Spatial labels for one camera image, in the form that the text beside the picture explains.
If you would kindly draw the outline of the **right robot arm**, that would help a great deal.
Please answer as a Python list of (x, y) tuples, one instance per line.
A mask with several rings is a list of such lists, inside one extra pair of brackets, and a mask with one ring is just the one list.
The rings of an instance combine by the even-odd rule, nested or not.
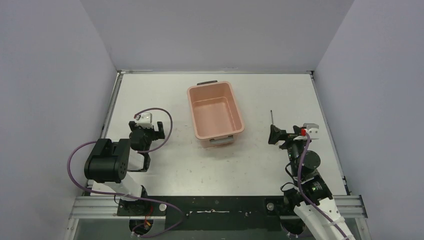
[(297, 223), (281, 223), (289, 235), (298, 236), (307, 229), (316, 240), (353, 240), (354, 235), (318, 171), (321, 158), (309, 149), (312, 141), (319, 138), (320, 127), (315, 123), (294, 125), (292, 132), (270, 125), (268, 144), (281, 142), (279, 149), (287, 151), (289, 162), (284, 169), (292, 187), (281, 187), (282, 198), (267, 199), (265, 207), (269, 215), (299, 217)]

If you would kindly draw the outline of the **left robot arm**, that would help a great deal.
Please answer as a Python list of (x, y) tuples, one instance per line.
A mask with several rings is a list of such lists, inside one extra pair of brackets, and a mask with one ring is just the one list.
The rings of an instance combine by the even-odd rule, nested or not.
[(118, 203), (119, 216), (145, 216), (153, 211), (153, 203), (147, 201), (146, 188), (135, 182), (130, 172), (147, 172), (153, 141), (165, 139), (163, 123), (152, 124), (130, 121), (130, 134), (113, 142), (109, 138), (96, 141), (84, 166), (88, 180), (102, 183), (115, 193), (123, 193)]

